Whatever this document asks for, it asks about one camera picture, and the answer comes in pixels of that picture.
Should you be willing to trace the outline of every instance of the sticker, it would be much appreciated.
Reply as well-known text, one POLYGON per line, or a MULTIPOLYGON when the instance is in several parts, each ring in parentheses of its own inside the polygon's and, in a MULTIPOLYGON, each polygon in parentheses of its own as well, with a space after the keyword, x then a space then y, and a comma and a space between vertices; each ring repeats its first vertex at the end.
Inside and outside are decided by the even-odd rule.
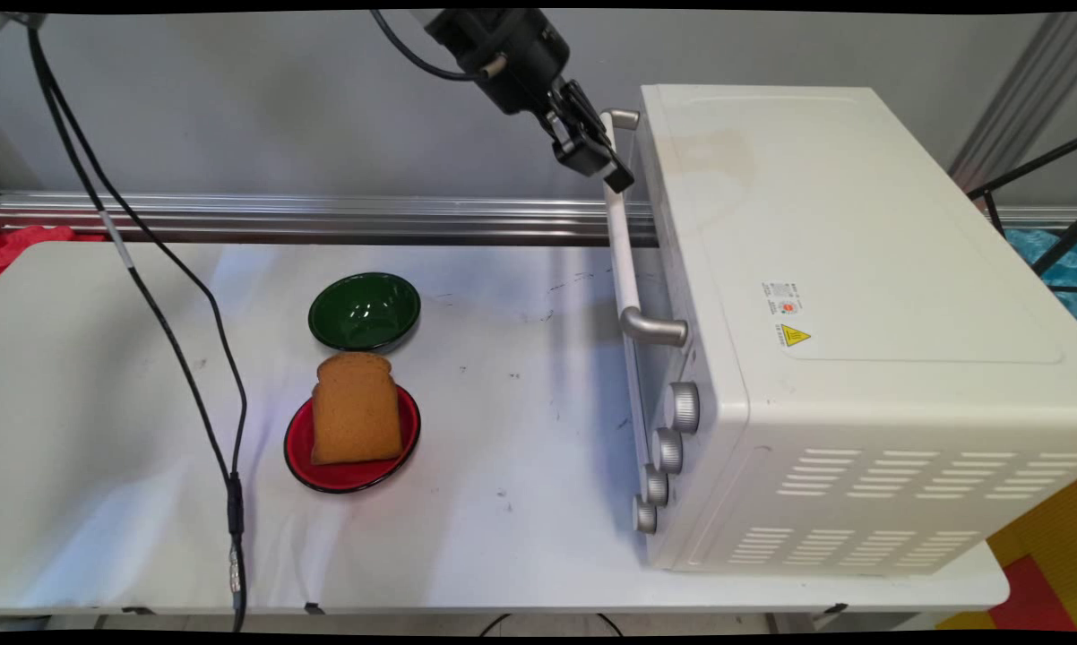
POLYGON ((792 348, 813 337, 808 331, 813 326, 806 318, 806 306, 797 282, 763 282, 760 290, 781 347, 792 348))
POLYGON ((788 325, 781 325, 781 336, 784 336, 785 347, 796 346, 796 343, 800 343, 801 341, 806 341, 806 339, 813 337, 800 329, 794 329, 794 327, 789 327, 788 325))

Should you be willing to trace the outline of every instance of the oven door handle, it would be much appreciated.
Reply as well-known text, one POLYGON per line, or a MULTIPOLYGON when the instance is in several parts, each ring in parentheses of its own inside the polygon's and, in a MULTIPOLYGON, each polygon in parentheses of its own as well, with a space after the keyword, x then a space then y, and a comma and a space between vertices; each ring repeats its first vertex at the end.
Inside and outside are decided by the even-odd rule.
MULTIPOLYGON (((635 130, 638 113, 629 110, 603 110, 600 114, 606 126, 606 136, 614 150, 617 150, 614 128, 635 130)), ((617 311, 621 332, 641 343, 661 343, 661 346, 685 346, 689 335, 689 325, 685 320, 662 320, 642 314, 642 305, 638 300, 638 282, 633 274, 633 254, 630 252, 630 232, 626 224, 626 199, 620 193, 612 191, 603 184, 606 195, 606 224, 610 229, 611 256, 614 265, 614 291, 617 296, 617 311)))

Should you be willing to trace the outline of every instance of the white table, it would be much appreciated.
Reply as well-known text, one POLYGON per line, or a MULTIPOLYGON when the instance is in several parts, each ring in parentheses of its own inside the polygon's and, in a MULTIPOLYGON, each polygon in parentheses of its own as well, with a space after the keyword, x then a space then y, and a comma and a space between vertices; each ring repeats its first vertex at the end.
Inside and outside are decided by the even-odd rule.
MULTIPOLYGON (((983 544, 928 577, 646 567, 607 249, 173 248, 214 291, 248 388, 251 612, 945 612, 1008 595, 983 544), (381 486, 314 493, 281 448, 331 354, 308 306, 361 270, 423 297, 390 356, 423 433, 381 486)), ((206 299, 130 249, 230 454, 238 399, 206 299)), ((195 405, 115 250, 34 246, 0 278, 0 614, 230 612, 227 546, 195 405)))

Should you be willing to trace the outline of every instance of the red bowl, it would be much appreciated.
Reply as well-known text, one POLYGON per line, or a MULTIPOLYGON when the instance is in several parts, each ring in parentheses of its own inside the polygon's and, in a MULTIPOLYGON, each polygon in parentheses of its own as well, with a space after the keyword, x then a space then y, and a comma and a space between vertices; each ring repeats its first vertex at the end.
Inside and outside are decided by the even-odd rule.
POLYGON ((394 459, 360 461, 355 464, 312 465, 314 413, 309 398, 297 409, 284 435, 284 462, 302 485, 320 493, 354 493, 387 480, 411 457, 419 444, 419 406, 406 389, 398 390, 398 429, 403 434, 403 453, 394 459))

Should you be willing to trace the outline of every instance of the white toaster oven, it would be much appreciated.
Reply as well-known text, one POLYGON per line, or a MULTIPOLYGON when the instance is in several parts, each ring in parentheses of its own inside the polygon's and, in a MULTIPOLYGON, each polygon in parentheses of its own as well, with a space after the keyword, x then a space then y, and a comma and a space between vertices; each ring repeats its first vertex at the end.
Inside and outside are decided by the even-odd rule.
POLYGON ((928 573, 1077 478, 1077 322, 871 89, 603 121, 661 248, 607 188, 654 566, 928 573))

